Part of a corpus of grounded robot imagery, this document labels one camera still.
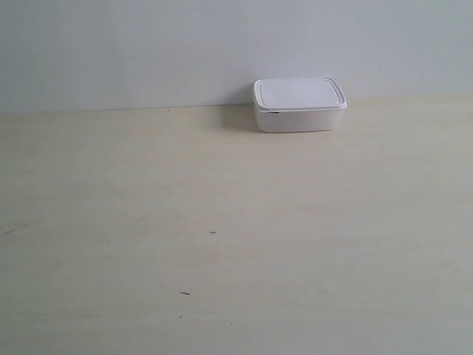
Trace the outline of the white lidded plastic container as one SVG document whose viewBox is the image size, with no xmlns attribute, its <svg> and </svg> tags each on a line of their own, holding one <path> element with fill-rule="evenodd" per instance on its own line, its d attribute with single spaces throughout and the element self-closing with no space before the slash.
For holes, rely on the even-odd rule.
<svg viewBox="0 0 473 355">
<path fill-rule="evenodd" d="M 253 104 L 263 132 L 318 132 L 338 126 L 347 99 L 332 78 L 269 78 L 253 84 Z"/>
</svg>

